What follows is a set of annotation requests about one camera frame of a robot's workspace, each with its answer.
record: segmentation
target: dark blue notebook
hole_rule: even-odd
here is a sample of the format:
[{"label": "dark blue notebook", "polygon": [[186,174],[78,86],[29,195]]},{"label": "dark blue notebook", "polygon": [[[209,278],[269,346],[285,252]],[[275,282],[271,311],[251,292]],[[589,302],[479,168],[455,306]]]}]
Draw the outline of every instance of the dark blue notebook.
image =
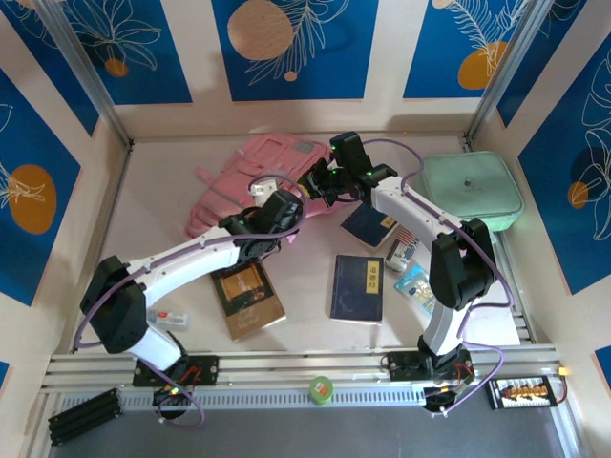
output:
[{"label": "dark blue notebook", "polygon": [[384,258],[337,255],[331,319],[381,323],[383,282]]},{"label": "dark blue notebook", "polygon": [[363,203],[341,226],[367,248],[376,249],[397,228],[397,221]]}]

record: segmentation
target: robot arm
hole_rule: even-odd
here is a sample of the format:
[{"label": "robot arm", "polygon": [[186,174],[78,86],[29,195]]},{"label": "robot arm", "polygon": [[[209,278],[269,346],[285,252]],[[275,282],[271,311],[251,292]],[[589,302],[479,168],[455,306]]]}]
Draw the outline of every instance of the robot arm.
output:
[{"label": "robot arm", "polygon": [[[412,189],[404,195],[401,178],[384,164],[373,167],[356,133],[334,137],[331,148],[330,163],[319,159],[299,180],[308,197],[323,198],[330,206],[350,193],[409,227],[431,251],[437,303],[418,341],[421,366],[413,371],[414,380],[428,380],[455,359],[461,347],[459,326],[469,304],[495,281],[483,259],[444,222],[461,226],[493,260],[488,229],[478,219],[463,222],[446,214]],[[273,235],[286,235],[301,221],[302,205],[291,193],[276,191],[261,208],[227,217],[204,236],[165,253],[126,263],[117,257],[104,260],[80,305],[87,317],[84,323],[90,321],[109,353],[132,353],[179,380],[189,368],[188,356],[173,336],[146,322],[147,308],[197,277],[271,252],[280,243]]]},{"label": "robot arm", "polygon": [[484,296],[496,278],[492,270],[453,227],[462,228],[494,261],[486,225],[479,219],[461,221],[436,207],[412,188],[402,190],[402,178],[385,164],[371,165],[360,137],[349,132],[330,140],[329,163],[320,159],[299,183],[310,198],[332,205],[350,194],[393,217],[431,252],[431,289],[436,297],[432,319],[418,340],[426,360],[417,376],[431,377],[456,357],[462,339],[460,325],[471,303]]},{"label": "robot arm", "polygon": [[[273,234],[290,230],[302,215],[299,198],[286,190],[275,191],[261,208],[227,217],[206,234],[164,253],[126,263],[110,257],[97,267],[80,308],[90,316],[106,351],[128,352],[161,371],[172,372],[186,358],[185,352],[178,341],[147,323],[146,310],[189,281],[271,252],[280,245]],[[261,234],[272,236],[261,239]],[[116,291],[103,301],[112,288]],[[100,301],[101,306],[92,310]],[[181,375],[171,374],[175,380]]]}]

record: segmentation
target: gray floor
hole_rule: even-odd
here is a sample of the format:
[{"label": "gray floor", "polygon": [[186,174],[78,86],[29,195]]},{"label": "gray floor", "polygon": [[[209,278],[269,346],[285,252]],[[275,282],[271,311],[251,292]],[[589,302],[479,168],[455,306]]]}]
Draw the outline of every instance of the gray floor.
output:
[{"label": "gray floor", "polygon": [[549,409],[491,411],[483,392],[449,418],[434,420],[420,407],[214,410],[194,432],[163,427],[152,412],[128,412],[51,453],[52,458],[560,456]]}]

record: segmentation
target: orange circle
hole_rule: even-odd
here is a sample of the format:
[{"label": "orange circle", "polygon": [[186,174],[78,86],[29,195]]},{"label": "orange circle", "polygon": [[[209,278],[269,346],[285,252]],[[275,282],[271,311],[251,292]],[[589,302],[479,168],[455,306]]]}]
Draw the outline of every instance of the orange circle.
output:
[{"label": "orange circle", "polygon": [[127,72],[129,71],[127,65],[115,58],[108,59],[104,64],[104,68],[106,69],[106,72],[110,73],[115,78],[122,78],[123,76],[127,75]]},{"label": "orange circle", "polygon": [[284,74],[284,79],[289,83],[292,83],[293,81],[297,80],[297,74],[295,72],[286,72]]},{"label": "orange circle", "polygon": [[245,59],[268,60],[285,52],[294,32],[284,11],[269,0],[248,0],[227,22],[231,46]]},{"label": "orange circle", "polygon": [[575,208],[583,208],[588,203],[588,187],[581,181],[574,182],[569,188],[569,202]]},{"label": "orange circle", "polygon": [[452,0],[432,0],[432,7],[443,10],[451,4]]},{"label": "orange circle", "polygon": [[458,84],[464,89],[485,89],[506,48],[506,42],[495,41],[469,54],[458,70]]},{"label": "orange circle", "polygon": [[11,174],[11,178],[18,181],[17,186],[21,184],[29,188],[37,188],[44,185],[36,194],[39,198],[30,198],[21,194],[9,201],[12,218],[21,229],[30,234],[44,234],[51,227],[57,208],[53,179],[45,169],[31,164],[18,167]]}]

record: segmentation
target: green object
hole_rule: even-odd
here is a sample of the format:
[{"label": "green object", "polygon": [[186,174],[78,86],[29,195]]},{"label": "green object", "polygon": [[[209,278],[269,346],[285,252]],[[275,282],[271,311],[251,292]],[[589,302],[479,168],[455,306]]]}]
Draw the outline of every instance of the green object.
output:
[{"label": "green object", "polygon": [[439,208],[465,220],[480,218],[492,232],[508,229],[524,211],[507,165],[491,151],[427,157],[422,185]]},{"label": "green object", "polygon": [[309,395],[316,406],[323,406],[333,395],[333,382],[327,377],[316,377],[309,384]]}]

